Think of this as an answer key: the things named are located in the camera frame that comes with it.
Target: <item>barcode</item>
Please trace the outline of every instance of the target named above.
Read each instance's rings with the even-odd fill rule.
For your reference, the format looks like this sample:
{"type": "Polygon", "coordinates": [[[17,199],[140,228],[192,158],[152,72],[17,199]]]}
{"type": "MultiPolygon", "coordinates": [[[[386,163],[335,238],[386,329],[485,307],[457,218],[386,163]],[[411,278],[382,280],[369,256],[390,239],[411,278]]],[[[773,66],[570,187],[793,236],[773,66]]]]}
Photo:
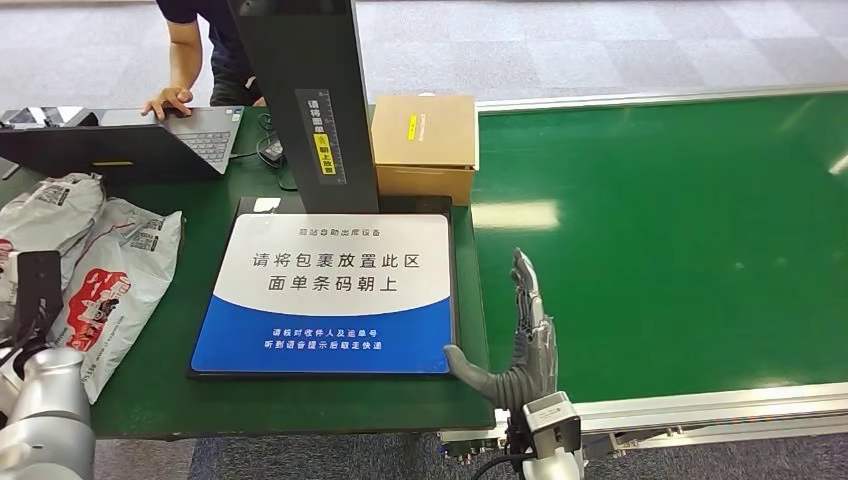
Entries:
{"type": "Polygon", "coordinates": [[[162,230],[162,224],[165,222],[164,218],[149,220],[144,224],[144,228],[142,230],[162,230]]]}
{"type": "Polygon", "coordinates": [[[68,193],[70,191],[70,188],[65,188],[60,185],[46,185],[41,189],[41,192],[36,195],[35,199],[61,207],[62,204],[65,203],[65,199],[68,198],[68,193]]]}
{"type": "Polygon", "coordinates": [[[150,252],[156,251],[156,244],[159,243],[159,237],[150,233],[138,232],[133,235],[130,246],[150,252]]]}

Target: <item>person's arm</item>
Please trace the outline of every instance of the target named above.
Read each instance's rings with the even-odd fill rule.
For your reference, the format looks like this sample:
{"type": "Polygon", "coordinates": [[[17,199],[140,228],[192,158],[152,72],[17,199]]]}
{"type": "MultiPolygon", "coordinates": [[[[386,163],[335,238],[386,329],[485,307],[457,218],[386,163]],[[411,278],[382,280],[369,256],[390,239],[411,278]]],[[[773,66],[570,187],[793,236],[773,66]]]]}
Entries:
{"type": "Polygon", "coordinates": [[[191,87],[200,75],[203,66],[203,43],[200,40],[200,28],[197,21],[191,23],[168,22],[171,37],[171,81],[158,95],[148,101],[141,110],[147,115],[153,110],[159,120],[165,119],[166,107],[191,115],[191,109],[185,104],[194,96],[191,87]]]}

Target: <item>yellow label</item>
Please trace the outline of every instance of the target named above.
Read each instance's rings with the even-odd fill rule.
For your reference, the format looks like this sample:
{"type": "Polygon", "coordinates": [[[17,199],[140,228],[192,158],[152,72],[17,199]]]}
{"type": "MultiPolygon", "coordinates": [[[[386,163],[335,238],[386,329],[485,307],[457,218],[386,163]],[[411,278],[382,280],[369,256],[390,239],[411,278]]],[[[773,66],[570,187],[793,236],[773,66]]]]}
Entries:
{"type": "Polygon", "coordinates": [[[409,116],[409,130],[406,133],[406,138],[411,142],[415,140],[415,127],[418,126],[418,115],[409,116]]]}
{"type": "Polygon", "coordinates": [[[132,162],[115,160],[113,162],[91,162],[92,167],[129,167],[133,165],[132,162]]]}
{"type": "Polygon", "coordinates": [[[330,137],[326,133],[313,133],[315,151],[318,152],[318,166],[324,175],[335,175],[336,165],[333,163],[333,152],[330,150],[330,137]]]}

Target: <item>white plastic bag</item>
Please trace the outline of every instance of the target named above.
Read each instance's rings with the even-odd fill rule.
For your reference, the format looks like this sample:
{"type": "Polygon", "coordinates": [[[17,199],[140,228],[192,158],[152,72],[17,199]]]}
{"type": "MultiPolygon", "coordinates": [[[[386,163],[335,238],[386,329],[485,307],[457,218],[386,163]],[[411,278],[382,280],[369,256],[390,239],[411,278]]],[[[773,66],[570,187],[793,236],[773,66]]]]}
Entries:
{"type": "MultiPolygon", "coordinates": [[[[57,250],[66,288],[103,200],[100,176],[81,173],[42,180],[19,195],[0,210],[0,269],[11,252],[57,250]]],[[[0,339],[11,333],[15,290],[0,273],[0,339]]]]}
{"type": "Polygon", "coordinates": [[[171,284],[181,233],[181,212],[161,217],[106,201],[51,330],[56,345],[84,353],[92,404],[171,284]]]}

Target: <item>gray carpet floor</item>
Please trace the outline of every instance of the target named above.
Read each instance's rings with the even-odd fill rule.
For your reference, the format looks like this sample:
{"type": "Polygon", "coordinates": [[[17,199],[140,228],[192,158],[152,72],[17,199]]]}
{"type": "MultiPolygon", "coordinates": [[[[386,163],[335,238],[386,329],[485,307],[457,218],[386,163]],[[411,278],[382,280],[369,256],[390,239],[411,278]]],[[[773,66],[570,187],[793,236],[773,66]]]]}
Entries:
{"type": "MultiPolygon", "coordinates": [[[[372,100],[848,82],[848,0],[360,0],[357,9],[372,100]]],[[[152,2],[0,6],[0,110],[137,107],[166,82],[166,46],[152,2]]],[[[195,104],[207,104],[211,89],[207,64],[195,104]]],[[[99,480],[470,476],[474,466],[437,452],[432,434],[110,440],[98,442],[96,469],[99,480]]],[[[845,435],[640,451],[588,470],[590,479],[711,480],[846,472],[845,435]]]]}
{"type": "MultiPolygon", "coordinates": [[[[111,455],[98,455],[97,478],[465,480],[494,455],[481,455],[471,465],[442,460],[435,434],[286,436],[198,440],[193,459],[187,462],[187,446],[193,443],[120,442],[111,455]],[[128,457],[139,461],[132,470],[128,457]]],[[[632,451],[590,462],[586,476],[588,480],[845,479],[848,435],[632,451]]],[[[509,467],[499,466],[486,478],[515,476],[509,467]]]]}

